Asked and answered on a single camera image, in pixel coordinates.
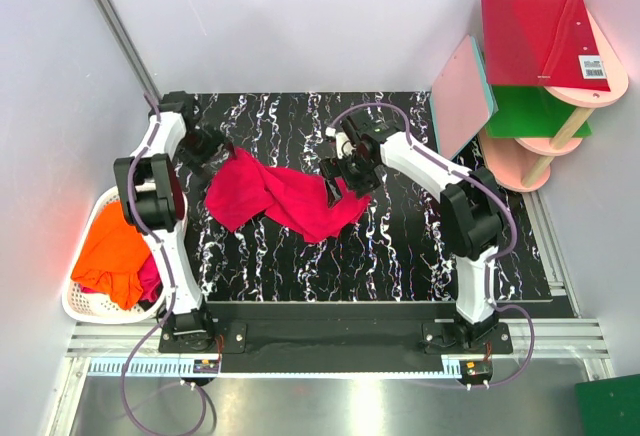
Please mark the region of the crimson red t shirt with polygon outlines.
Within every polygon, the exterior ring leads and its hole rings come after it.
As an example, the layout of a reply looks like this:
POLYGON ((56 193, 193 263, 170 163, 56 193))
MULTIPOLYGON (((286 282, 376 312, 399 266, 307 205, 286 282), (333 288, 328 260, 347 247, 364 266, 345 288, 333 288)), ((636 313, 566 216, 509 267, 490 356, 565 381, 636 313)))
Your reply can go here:
POLYGON ((305 242, 319 243, 358 222, 370 204, 370 197, 357 197, 344 182, 338 188, 342 199, 331 207, 321 176, 264 165, 236 147, 215 174, 205 206, 231 232, 263 214, 305 242))

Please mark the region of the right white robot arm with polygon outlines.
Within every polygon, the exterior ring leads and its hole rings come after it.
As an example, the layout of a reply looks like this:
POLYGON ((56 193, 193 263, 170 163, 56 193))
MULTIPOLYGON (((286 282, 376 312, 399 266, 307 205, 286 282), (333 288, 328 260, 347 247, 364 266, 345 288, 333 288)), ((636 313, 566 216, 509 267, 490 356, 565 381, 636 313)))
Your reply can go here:
POLYGON ((441 239, 455 257, 458 293, 455 315, 437 333, 427 334, 427 351, 483 352, 497 330, 493 276, 495 262, 505 252, 499 247, 503 230, 515 222, 502 201, 493 174, 486 168, 470 170, 429 149, 411 133, 408 124, 398 126, 365 114, 367 104, 350 107, 325 130, 335 154, 323 159, 320 173, 327 204, 335 207, 348 189, 363 197, 377 189, 377 169, 393 169, 426 190, 439 205, 444 227, 441 239))

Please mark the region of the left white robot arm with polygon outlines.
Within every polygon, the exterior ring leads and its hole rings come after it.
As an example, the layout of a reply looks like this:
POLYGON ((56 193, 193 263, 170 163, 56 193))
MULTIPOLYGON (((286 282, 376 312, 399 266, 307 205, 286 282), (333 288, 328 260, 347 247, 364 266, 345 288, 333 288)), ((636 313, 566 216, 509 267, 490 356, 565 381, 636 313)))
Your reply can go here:
POLYGON ((224 338, 204 302, 191 269, 185 237, 187 202, 173 165, 179 151, 198 170, 221 149, 233 150, 218 130, 201 132, 198 97, 184 91, 150 101, 148 128, 128 157, 114 161, 119 201, 126 223, 143 238, 159 271, 164 310, 159 313, 163 350, 221 351, 224 338))

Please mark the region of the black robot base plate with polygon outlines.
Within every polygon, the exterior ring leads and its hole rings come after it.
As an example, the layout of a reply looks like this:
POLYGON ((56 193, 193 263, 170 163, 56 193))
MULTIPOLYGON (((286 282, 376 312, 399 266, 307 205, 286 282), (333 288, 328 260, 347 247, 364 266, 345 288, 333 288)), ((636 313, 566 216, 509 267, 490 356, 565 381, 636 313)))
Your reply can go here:
POLYGON ((437 373, 443 356, 510 355, 515 311, 470 347, 457 341, 452 302, 207 305, 223 342, 226 376, 437 373))

